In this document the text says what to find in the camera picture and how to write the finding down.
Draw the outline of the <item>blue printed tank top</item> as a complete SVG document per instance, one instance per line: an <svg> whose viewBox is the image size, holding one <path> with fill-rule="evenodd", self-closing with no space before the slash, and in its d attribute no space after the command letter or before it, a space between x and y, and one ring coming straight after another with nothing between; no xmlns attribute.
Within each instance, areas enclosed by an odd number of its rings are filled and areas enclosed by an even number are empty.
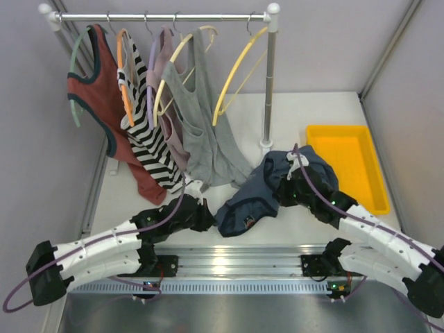
<svg viewBox="0 0 444 333"><path fill-rule="evenodd" d="M278 215L282 206L277 190L290 169L286 156L286 151L267 153L233 197L219 208L215 219L221 236L239 236L260 219Z"/></svg>

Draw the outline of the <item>yellow hanger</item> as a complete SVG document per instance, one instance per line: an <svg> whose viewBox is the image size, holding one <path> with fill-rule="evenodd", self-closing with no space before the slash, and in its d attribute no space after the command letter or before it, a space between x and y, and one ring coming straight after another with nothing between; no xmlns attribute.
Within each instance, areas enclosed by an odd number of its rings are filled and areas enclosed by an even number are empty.
<svg viewBox="0 0 444 333"><path fill-rule="evenodd" d="M241 66L242 62L244 61L245 57L248 55L248 53L250 52L250 50L252 49L253 45L256 43L256 41L263 36L263 34L265 34L265 32L268 31L268 28L262 28L259 32L257 32L255 35L253 35L250 30L249 30L249 24L251 19L253 18L253 15L255 14L255 11L251 12L249 15L249 18L247 19L247 31L250 34L250 39L249 42L246 44L246 46L244 47L244 49L242 50L242 52L239 54L237 60L235 61L233 67L230 70L230 73L228 74L228 77L225 80L225 83L222 87L222 90L219 94L218 100L216 102L214 111L213 111L213 116L212 116L212 126L215 127L217 125L217 121L219 119L219 117L221 117L223 114L226 113L226 110L228 109L229 105L233 102L234 98L238 95L238 93L240 92L240 90L244 87L244 85L246 84L246 82L249 80L249 78L251 77L251 75L254 73L254 71L256 70L256 68L259 66L259 64L261 63L261 61L265 58L265 56L267 55L268 51L265 50L263 52L263 54L261 54L261 56L259 57L259 59L257 60L257 62L253 65L253 68L250 70L250 72L247 74L247 76L244 78L244 80L242 81L242 83L240 84L240 86L237 88L237 90L234 93L234 96L230 98L230 100L228 101L228 103L226 105L224 105L224 99L225 99L225 95L228 92L228 89L232 83L232 80L235 76L235 74L238 72L239 67Z"/></svg>

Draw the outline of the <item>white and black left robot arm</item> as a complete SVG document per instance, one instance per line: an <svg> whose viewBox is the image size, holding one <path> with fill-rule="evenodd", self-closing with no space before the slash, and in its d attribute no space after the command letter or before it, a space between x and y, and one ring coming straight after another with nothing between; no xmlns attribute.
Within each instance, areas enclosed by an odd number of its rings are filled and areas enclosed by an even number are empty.
<svg viewBox="0 0 444 333"><path fill-rule="evenodd" d="M155 244L182 230L206 232L215 223L206 199L185 194L91 237L58 245L43 241L26 264L32 303L51 304L79 286L114 275L150 275L157 266Z"/></svg>

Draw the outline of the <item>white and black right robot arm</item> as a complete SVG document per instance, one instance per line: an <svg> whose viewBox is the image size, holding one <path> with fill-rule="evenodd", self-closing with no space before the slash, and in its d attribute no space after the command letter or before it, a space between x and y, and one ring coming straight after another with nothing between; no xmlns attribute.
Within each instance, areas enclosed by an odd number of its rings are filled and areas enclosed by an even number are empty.
<svg viewBox="0 0 444 333"><path fill-rule="evenodd" d="M323 265L332 275L350 271L405 295L424 314L443 317L443 249L416 241L383 223L311 167L283 176L277 190L285 207L306 207L319 221L357 238L328 243Z"/></svg>

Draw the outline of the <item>grey tank top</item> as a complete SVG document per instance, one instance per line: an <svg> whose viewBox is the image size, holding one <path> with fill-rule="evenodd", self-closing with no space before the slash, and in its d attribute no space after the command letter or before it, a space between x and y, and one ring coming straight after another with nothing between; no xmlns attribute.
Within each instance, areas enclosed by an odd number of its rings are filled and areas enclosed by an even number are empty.
<svg viewBox="0 0 444 333"><path fill-rule="evenodd" d="M240 187L253 168L237 146L228 117L222 115L212 126L219 96L205 58L203 32L196 28L192 33L186 69L175 68L166 84L182 125L183 148L189 153L186 172L211 187Z"/></svg>

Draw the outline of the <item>black white striped tank top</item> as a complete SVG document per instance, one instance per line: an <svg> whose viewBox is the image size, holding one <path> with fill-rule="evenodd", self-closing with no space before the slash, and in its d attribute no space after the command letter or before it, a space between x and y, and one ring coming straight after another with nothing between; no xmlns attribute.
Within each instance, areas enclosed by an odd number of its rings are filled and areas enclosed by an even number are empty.
<svg viewBox="0 0 444 333"><path fill-rule="evenodd" d="M159 127L148 129L146 116L146 72L147 67L139 54L138 48L129 32L123 41L126 50L124 73L133 100L133 119L135 125L129 126L128 118L123 116L120 128L126 132L130 147L137 160L147 170L156 183L173 193L182 186L182 174L172 158L164 135Z"/></svg>

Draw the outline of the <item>lilac hanger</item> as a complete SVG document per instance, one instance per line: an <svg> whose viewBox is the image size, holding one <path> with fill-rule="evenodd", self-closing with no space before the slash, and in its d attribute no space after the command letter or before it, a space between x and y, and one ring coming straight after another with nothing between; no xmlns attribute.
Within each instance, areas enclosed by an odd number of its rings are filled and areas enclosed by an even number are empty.
<svg viewBox="0 0 444 333"><path fill-rule="evenodd" d="M147 20L148 11L146 10L144 12L144 23L147 31L151 34L151 37L153 39L151 43L150 48L150 54L148 58L148 67L146 72L146 116L148 118L148 129L153 130L154 129L154 123L153 123L153 87L150 85L149 80L149 71L154 70L155 66L155 57L156 57L156 49L157 49L157 43L159 42L160 33L157 35L154 35L154 33L150 30L148 27L148 20Z"/></svg>

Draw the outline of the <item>rust red tank top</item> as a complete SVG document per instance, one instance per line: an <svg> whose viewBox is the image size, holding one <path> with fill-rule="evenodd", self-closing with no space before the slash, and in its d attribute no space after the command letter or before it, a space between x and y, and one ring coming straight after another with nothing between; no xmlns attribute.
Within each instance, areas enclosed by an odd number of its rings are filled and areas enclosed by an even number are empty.
<svg viewBox="0 0 444 333"><path fill-rule="evenodd" d="M125 115L117 83L117 64L98 24L85 30L92 45L94 68L90 77L70 70L67 74L67 97L86 110L100 125L107 137L107 156L125 162L137 183L139 195L154 205L166 198L166 189L159 186L135 157L126 132L120 128Z"/></svg>

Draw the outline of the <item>mauve tank top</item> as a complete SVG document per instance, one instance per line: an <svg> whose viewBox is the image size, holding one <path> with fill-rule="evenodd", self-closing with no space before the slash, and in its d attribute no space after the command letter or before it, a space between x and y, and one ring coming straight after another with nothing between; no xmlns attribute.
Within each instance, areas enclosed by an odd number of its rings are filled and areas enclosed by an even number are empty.
<svg viewBox="0 0 444 333"><path fill-rule="evenodd" d="M159 33L160 38L157 43L154 70L149 71L150 85L153 87L153 102L165 64L173 53L172 30L168 26L163 26ZM160 130L164 135L164 142L167 144L172 158L181 171L186 171L189 153L183 148L182 125L176 115L174 104L167 107L159 122Z"/></svg>

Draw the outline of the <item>cream hanger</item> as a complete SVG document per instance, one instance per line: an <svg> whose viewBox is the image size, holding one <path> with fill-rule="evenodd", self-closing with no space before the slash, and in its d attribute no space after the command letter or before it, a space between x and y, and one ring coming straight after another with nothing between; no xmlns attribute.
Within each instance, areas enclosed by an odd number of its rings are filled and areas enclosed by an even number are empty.
<svg viewBox="0 0 444 333"><path fill-rule="evenodd" d="M190 15L182 15L179 13L176 13L173 16L173 27L176 27L176 22L179 19L183 19L184 21L190 21L190 22L210 22L212 19L214 19L214 15L203 15L203 14L190 14ZM194 34L192 32L188 33L187 35L183 36L182 33L180 33L180 43L177 45L173 53L171 54L171 57L167 61L164 67L164 71L161 75L161 80L158 85L157 92L155 94L155 100L153 102L153 127L156 128L159 124L160 117L167 111L167 106L163 106L162 96L165 90L165 87L168 83L168 76L171 76L171 72L176 68L176 60L178 59L178 56L181 54L184 47L187 45L188 42L191 41L191 39L194 37Z"/></svg>

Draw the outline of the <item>orange hanger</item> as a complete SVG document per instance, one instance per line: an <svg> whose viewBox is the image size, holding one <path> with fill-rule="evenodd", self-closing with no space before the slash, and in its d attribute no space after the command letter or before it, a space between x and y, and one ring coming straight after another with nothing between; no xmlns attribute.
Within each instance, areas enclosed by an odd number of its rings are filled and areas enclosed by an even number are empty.
<svg viewBox="0 0 444 333"><path fill-rule="evenodd" d="M107 22L112 30L112 32L116 36L116 42L117 42L117 79L119 84L119 89L121 91L121 97L124 105L124 110L126 112L126 116L128 118L128 123L130 127L133 127L135 125L134 119L133 119L133 100L130 97L130 89L128 87L127 78L128 75L124 73L124 58L125 55L125 48L123 45L124 38L128 35L128 31L126 29L121 29L118 33L114 30L114 28L111 25L110 20L110 14L106 14Z"/></svg>

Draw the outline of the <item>yellow plastic tray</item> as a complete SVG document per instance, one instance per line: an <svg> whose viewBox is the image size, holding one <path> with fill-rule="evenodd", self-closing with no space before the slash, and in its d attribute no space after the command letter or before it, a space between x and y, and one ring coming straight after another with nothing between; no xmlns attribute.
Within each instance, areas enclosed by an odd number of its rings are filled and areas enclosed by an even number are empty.
<svg viewBox="0 0 444 333"><path fill-rule="evenodd" d="M334 169L341 191L375 215L390 213L382 170L366 126L308 125L306 142Z"/></svg>

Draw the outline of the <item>silver white clothes rack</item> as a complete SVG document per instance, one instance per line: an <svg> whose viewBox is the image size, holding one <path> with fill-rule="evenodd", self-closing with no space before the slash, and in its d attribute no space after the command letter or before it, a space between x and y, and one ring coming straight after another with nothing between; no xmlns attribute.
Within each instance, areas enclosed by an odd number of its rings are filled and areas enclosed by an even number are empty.
<svg viewBox="0 0 444 333"><path fill-rule="evenodd" d="M266 24L267 35L266 51L266 89L264 102L263 134L259 145L266 153L273 147L271 139L271 113L273 105L273 81L275 69L275 50L278 34L278 19L280 5L270 3L262 14L148 14L148 13L100 13L78 14L60 12L47 3L38 6L38 12L45 18L54 33L61 34L62 24L65 22L262 22Z"/></svg>

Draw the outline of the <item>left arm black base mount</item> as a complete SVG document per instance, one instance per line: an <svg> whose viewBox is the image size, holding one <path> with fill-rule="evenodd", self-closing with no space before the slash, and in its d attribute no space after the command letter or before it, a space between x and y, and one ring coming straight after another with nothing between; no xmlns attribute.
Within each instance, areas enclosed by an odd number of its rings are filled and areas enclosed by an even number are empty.
<svg viewBox="0 0 444 333"><path fill-rule="evenodd" d="M177 255L160 255L154 261L142 264L141 267L131 274L119 274L119 278L173 278L178 271Z"/></svg>

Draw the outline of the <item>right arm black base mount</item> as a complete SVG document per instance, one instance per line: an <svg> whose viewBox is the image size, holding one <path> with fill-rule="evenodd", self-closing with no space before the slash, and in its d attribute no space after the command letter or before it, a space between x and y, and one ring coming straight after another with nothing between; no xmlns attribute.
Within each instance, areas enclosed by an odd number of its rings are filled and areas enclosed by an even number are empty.
<svg viewBox="0 0 444 333"><path fill-rule="evenodd" d="M314 278L316 281L323 281L330 277L345 277L347 273L343 270L339 261L335 257L324 255L301 255L302 275Z"/></svg>

